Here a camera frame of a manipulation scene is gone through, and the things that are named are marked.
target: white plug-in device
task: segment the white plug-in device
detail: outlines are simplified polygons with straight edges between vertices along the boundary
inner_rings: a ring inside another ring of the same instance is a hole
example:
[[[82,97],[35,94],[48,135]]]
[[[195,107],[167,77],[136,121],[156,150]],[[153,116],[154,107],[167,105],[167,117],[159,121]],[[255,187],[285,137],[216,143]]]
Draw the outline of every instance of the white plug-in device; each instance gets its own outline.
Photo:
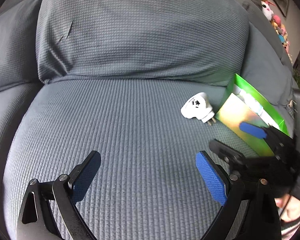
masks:
[[[209,122],[210,119],[212,119],[213,122],[216,122],[213,118],[214,112],[208,101],[208,96],[203,92],[191,97],[181,108],[181,114],[189,119],[196,117],[204,123],[208,121],[209,125],[211,125]]]

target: human hand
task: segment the human hand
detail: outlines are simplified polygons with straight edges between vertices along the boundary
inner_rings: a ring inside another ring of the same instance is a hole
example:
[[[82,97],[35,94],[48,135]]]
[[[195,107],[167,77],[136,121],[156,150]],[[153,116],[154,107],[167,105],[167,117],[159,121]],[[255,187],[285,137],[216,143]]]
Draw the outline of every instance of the human hand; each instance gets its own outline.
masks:
[[[274,199],[277,207],[279,208],[284,208],[287,202],[289,201],[281,215],[281,219],[285,222],[291,222],[300,217],[300,200],[293,196],[291,196],[289,200],[289,197],[290,195],[285,194],[281,198]]]

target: blue gripper pad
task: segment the blue gripper pad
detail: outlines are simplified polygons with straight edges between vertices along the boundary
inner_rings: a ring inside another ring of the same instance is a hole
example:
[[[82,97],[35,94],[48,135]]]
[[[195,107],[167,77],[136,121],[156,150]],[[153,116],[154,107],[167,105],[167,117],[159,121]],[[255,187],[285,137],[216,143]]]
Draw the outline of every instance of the blue gripper pad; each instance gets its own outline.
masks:
[[[73,187],[73,196],[72,203],[76,204],[79,201],[82,201],[86,195],[91,182],[93,181],[95,175],[97,174],[101,165],[101,155],[95,151],[93,157],[89,163],[84,167],[80,173],[78,179],[74,183]]]
[[[197,153],[195,163],[211,196],[223,206],[227,200],[226,188],[217,171],[212,166],[215,163],[205,151]]]

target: gray couch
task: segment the gray couch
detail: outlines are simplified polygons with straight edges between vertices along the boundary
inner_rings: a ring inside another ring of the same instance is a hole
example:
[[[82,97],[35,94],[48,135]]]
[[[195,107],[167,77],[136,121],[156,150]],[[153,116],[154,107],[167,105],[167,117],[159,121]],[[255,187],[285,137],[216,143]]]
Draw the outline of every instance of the gray couch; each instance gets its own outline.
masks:
[[[205,92],[217,111],[238,73],[293,132],[285,109],[292,66],[259,3],[7,0],[0,11],[1,230],[15,239],[30,179],[55,180],[97,150],[101,168],[77,207],[98,239],[199,239],[220,205],[195,154],[213,138],[256,154],[220,122],[185,119],[183,104]]]

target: green plant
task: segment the green plant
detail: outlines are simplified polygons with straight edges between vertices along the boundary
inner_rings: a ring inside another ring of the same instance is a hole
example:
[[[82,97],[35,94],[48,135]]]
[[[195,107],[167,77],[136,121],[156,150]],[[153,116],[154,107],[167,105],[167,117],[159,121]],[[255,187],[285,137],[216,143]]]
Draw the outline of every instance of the green plant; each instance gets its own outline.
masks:
[[[297,82],[298,88],[300,89],[300,75],[295,69],[293,70],[293,78]]]

